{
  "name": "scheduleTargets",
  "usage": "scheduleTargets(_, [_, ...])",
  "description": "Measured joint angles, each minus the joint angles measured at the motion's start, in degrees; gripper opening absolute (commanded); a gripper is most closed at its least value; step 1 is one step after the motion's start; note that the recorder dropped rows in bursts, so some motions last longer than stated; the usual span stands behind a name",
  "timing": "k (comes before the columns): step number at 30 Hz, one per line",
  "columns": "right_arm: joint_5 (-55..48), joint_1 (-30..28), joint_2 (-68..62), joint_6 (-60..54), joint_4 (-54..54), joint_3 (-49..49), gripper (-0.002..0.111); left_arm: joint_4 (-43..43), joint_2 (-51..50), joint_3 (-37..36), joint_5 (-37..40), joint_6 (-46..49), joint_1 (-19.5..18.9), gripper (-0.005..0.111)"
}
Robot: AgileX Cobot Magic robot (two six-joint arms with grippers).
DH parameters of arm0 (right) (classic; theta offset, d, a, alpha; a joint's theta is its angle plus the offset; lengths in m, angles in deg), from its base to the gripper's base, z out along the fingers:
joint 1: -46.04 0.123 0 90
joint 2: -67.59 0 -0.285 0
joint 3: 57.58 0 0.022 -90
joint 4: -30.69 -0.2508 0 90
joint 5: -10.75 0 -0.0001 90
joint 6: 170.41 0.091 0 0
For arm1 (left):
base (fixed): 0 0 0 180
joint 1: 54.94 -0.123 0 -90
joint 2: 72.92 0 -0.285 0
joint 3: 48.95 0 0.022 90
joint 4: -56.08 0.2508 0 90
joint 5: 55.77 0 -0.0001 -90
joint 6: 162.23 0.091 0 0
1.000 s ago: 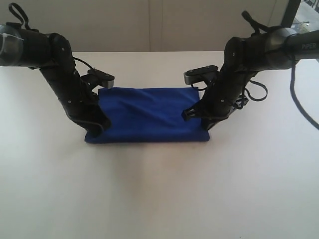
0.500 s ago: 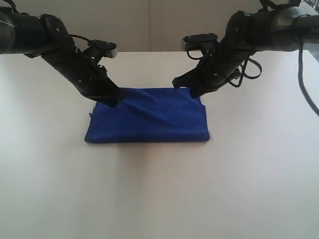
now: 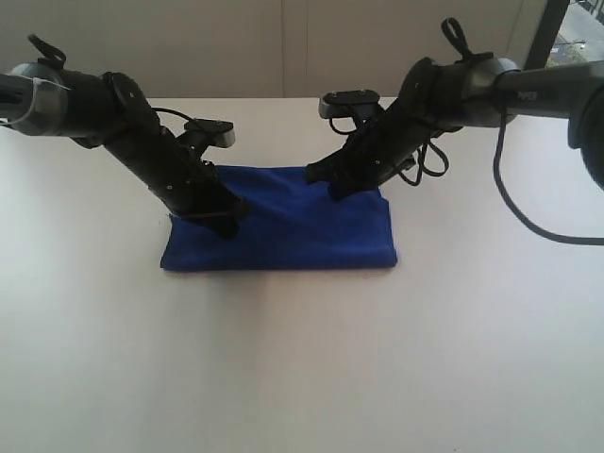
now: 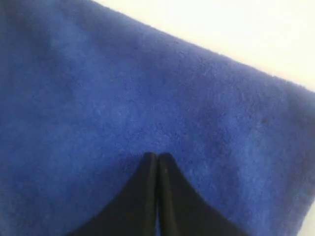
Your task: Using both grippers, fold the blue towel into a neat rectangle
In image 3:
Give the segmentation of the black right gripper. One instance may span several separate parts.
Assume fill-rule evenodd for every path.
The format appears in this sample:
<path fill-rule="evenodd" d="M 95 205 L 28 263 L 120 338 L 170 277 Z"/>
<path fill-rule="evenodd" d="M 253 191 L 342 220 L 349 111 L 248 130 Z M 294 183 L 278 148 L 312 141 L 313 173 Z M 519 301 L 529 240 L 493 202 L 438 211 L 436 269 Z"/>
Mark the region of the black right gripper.
<path fill-rule="evenodd" d="M 327 182 L 329 196 L 342 201 L 377 188 L 425 140 L 425 126 L 406 114 L 382 113 L 337 152 L 305 167 L 308 184 Z"/>

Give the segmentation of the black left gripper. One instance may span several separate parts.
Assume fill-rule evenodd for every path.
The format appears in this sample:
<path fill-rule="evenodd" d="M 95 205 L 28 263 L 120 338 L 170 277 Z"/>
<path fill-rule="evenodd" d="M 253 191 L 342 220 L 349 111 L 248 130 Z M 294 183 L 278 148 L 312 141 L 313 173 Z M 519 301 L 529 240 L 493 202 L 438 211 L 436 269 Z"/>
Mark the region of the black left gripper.
<path fill-rule="evenodd" d="M 223 240 L 234 238 L 248 213 L 247 202 L 223 183 L 214 164 L 195 159 L 174 137 L 161 143 L 168 146 L 167 156 L 159 181 L 148 183 L 148 189 L 176 216 L 200 222 Z"/>

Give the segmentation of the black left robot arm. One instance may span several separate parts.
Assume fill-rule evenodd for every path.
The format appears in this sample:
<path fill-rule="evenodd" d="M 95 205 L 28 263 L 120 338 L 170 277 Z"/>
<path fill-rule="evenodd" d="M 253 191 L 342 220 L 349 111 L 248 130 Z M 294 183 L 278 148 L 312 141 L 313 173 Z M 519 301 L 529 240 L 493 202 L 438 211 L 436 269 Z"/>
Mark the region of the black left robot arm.
<path fill-rule="evenodd" d="M 27 136 L 66 137 L 86 149 L 102 146 L 176 217 L 233 238 L 246 202 L 226 187 L 209 147 L 234 143 L 231 122 L 184 118 L 175 135 L 163 126 L 137 83 L 23 63 L 1 77 L 1 124 Z"/>

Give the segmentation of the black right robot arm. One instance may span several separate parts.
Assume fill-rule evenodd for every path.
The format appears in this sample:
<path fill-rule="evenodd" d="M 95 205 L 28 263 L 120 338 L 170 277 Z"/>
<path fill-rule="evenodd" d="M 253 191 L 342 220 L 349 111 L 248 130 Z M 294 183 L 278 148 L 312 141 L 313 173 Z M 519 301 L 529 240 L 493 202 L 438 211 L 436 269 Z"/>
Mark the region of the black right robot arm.
<path fill-rule="evenodd" d="M 509 59 L 439 65 L 424 58 L 388 107 L 379 106 L 375 92 L 332 92 L 321 98 L 319 114 L 357 123 L 340 149 L 305 170 L 309 183 L 326 182 L 336 200 L 374 190 L 432 139 L 464 127 L 498 128 L 517 116 L 567 120 L 569 147 L 603 183 L 600 61 L 522 71 Z"/>

